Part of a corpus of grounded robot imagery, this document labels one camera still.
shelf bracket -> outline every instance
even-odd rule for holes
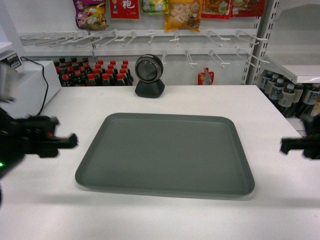
[[[216,55],[216,57],[217,57],[221,62],[218,62],[218,61],[215,59],[214,55]],[[222,68],[222,69],[225,67],[224,65],[230,64],[229,62],[224,62],[224,61],[221,59],[221,57],[219,57],[219,55],[216,54],[213,50],[210,50],[209,56],[210,56],[210,57],[220,66],[220,68]]]
[[[194,65],[197,65],[198,63],[194,63],[194,62],[192,61],[191,55],[190,55],[190,53],[189,53],[189,50],[187,50],[187,51],[185,52],[185,55],[186,55],[186,58],[187,58],[188,61],[189,61],[190,67],[191,67],[192,69],[194,69]]]

soy sauce bottle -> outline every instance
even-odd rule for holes
[[[296,110],[295,116],[297,118],[300,118],[302,114],[310,115],[318,99],[320,92],[319,87],[320,84],[314,83],[307,89],[306,94],[302,98],[302,102]]]
[[[280,94],[279,101],[276,108],[282,113],[284,117],[288,117],[289,109],[295,98],[295,85],[293,83],[288,83],[288,85],[282,90]]]

plastic tray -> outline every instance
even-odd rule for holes
[[[233,122],[199,115],[109,115],[75,179],[104,192],[190,198],[244,196],[255,187]]]

white countertop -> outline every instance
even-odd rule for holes
[[[166,86],[160,98],[135,87],[65,87],[43,115],[56,135],[79,146],[58,158],[28,155],[1,180],[0,239],[319,240],[320,161],[279,152],[300,135],[253,85]],[[113,113],[208,115],[235,124],[255,188],[245,197],[193,199],[89,191],[75,172],[104,119]]]

snack bag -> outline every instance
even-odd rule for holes
[[[265,0],[232,0],[231,17],[261,17]]]
[[[203,0],[202,17],[208,19],[229,19],[231,0]]]
[[[146,14],[168,14],[168,0],[142,0],[142,10]]]
[[[100,31],[108,27],[106,0],[73,0],[75,23],[79,29]]]
[[[169,0],[169,14],[165,15],[164,31],[186,27],[199,32],[203,0]]]
[[[112,19],[139,19],[139,0],[109,0]]]

